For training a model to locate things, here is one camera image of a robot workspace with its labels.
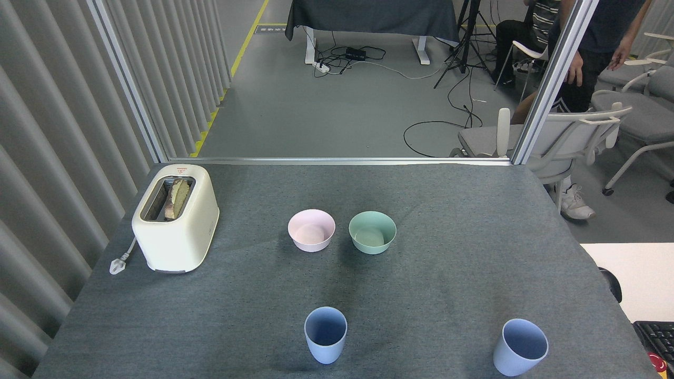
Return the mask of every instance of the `sneaker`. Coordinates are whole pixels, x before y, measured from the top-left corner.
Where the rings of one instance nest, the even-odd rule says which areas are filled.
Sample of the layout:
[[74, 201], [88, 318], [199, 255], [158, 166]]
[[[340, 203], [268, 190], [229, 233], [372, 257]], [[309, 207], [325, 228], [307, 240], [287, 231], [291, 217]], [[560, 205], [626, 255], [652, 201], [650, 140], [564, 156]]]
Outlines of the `sneaker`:
[[596, 216], [596, 212], [587, 206], [580, 196], [581, 187], [572, 184], [566, 191], [561, 193], [561, 212], [575, 220], [588, 220]]

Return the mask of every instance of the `mouse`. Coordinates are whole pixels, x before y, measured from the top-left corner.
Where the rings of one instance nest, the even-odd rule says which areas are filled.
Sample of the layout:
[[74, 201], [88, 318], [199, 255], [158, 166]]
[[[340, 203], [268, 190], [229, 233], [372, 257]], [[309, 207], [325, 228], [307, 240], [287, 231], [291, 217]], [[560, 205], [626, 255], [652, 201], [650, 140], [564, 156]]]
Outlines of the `mouse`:
[[623, 301], [623, 293], [620, 289], [620, 282], [618, 281], [618, 278], [616, 278], [615, 275], [611, 271], [608, 271], [606, 268], [603, 267], [597, 268], [604, 276], [604, 279], [606, 279], [606, 281], [609, 282], [609, 290], [611, 291], [615, 299], [618, 302]]

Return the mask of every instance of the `pink bowl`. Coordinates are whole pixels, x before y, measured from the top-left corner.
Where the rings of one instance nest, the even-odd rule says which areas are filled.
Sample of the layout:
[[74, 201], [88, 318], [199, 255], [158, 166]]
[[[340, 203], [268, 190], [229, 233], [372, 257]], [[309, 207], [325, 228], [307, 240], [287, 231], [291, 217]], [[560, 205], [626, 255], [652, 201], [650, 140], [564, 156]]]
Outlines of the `pink bowl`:
[[330, 243], [335, 233], [335, 220], [328, 213], [318, 209], [307, 209], [296, 213], [288, 222], [288, 234], [300, 250], [317, 252]]

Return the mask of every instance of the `toaster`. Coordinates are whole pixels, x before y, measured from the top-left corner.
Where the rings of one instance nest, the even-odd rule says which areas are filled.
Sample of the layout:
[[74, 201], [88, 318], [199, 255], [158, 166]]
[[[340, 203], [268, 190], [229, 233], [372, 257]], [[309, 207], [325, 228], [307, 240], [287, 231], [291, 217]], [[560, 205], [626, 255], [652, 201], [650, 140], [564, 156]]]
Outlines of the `toaster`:
[[[164, 216], [166, 199], [177, 179], [186, 181], [189, 189], [177, 216], [169, 219]], [[148, 266], [177, 274], [192, 271], [204, 261], [219, 216], [208, 172], [196, 165], [168, 165], [150, 182], [131, 228]]]

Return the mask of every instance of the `table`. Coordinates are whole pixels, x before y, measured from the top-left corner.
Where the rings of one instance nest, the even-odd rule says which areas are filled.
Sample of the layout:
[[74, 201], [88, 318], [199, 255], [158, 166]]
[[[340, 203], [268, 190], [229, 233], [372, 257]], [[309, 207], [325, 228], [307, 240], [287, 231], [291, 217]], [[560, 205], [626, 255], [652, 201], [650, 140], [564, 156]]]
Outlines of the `table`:
[[[503, 378], [491, 354], [515, 317], [550, 341], [522, 378], [658, 378], [524, 166], [204, 167], [220, 207], [204, 263], [160, 274], [136, 252], [110, 275], [133, 238], [132, 210], [33, 378]], [[306, 208], [336, 221], [317, 253], [286, 231]], [[380, 255], [350, 241], [348, 222], [364, 210], [398, 226]], [[322, 305], [348, 319], [344, 352], [329, 366], [303, 335]]]
[[597, 266], [620, 282], [630, 321], [674, 320], [674, 243], [582, 243]]
[[431, 64], [425, 50], [426, 36], [458, 45], [454, 4], [450, 0], [293, 0], [286, 26], [289, 40], [300, 25], [306, 27], [306, 64], [314, 62], [314, 29], [419, 36], [412, 42], [422, 65]]

